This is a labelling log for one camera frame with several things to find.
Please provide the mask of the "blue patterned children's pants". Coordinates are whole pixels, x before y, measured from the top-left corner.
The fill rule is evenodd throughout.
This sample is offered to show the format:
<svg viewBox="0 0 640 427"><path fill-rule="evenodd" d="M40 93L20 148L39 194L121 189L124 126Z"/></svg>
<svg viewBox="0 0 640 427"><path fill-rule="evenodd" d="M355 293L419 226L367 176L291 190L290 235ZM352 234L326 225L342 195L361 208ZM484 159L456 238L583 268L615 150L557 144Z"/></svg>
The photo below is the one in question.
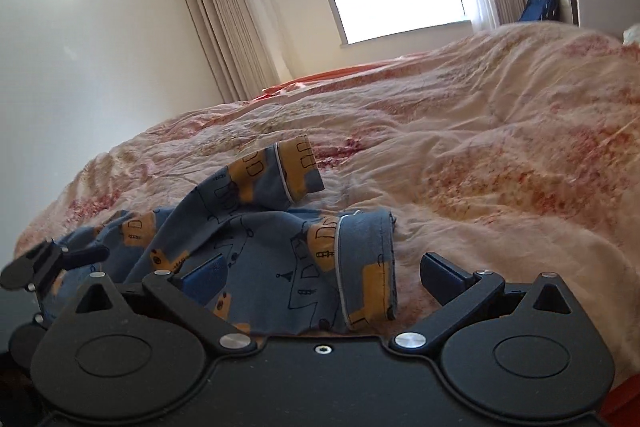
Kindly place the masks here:
<svg viewBox="0 0 640 427"><path fill-rule="evenodd" d="M186 259L223 254L224 289L204 308L256 335L367 332L393 321L395 220L385 209L303 206L323 190L306 138L274 143L220 168L177 205L119 211L62 237L71 251L105 246L107 259L63 271L44 297L57 317L91 272L134 284Z"/></svg>

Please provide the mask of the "beige left curtain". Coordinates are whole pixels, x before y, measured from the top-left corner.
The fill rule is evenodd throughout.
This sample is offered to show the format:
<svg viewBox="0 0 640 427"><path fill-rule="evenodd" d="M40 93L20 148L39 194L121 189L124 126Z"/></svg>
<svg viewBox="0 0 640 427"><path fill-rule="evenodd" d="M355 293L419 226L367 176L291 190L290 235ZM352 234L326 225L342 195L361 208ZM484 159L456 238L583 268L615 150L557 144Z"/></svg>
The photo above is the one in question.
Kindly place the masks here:
<svg viewBox="0 0 640 427"><path fill-rule="evenodd" d="M186 0L186 7L224 101L256 98L291 78L271 0Z"/></svg>

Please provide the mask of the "white pillow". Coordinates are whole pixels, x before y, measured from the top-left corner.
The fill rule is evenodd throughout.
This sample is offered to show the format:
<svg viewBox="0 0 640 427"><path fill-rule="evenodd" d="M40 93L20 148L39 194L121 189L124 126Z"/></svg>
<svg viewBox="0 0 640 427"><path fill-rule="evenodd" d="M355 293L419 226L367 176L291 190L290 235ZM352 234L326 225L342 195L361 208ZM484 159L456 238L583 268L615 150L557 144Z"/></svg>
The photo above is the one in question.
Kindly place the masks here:
<svg viewBox="0 0 640 427"><path fill-rule="evenodd" d="M640 44L640 24L636 23L623 32L623 44L625 46L638 46Z"/></svg>

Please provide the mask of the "blue backpack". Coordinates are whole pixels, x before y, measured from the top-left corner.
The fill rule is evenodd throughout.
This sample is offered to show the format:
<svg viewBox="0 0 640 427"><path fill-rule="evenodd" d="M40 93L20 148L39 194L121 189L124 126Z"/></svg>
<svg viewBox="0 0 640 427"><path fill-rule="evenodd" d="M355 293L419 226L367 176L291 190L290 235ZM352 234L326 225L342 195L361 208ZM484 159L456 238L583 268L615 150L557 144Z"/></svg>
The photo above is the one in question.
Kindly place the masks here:
<svg viewBox="0 0 640 427"><path fill-rule="evenodd" d="M543 22L560 19L560 0L527 0L520 23Z"/></svg>

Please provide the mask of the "pink floral duvet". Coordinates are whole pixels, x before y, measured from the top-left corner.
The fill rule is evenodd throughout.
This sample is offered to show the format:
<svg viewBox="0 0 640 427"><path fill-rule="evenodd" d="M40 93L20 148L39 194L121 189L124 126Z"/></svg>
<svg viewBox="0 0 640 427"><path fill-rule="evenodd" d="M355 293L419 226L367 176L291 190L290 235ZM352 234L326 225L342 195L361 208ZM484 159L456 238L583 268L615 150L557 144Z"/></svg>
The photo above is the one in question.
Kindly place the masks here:
<svg viewBox="0 0 640 427"><path fill-rule="evenodd" d="M594 30L512 24L427 57L168 119L90 160L15 254L120 210L176 205L236 158L306 135L322 210L397 220L399 323L434 309L424 251L511 281L559 273L639 370L639 48Z"/></svg>

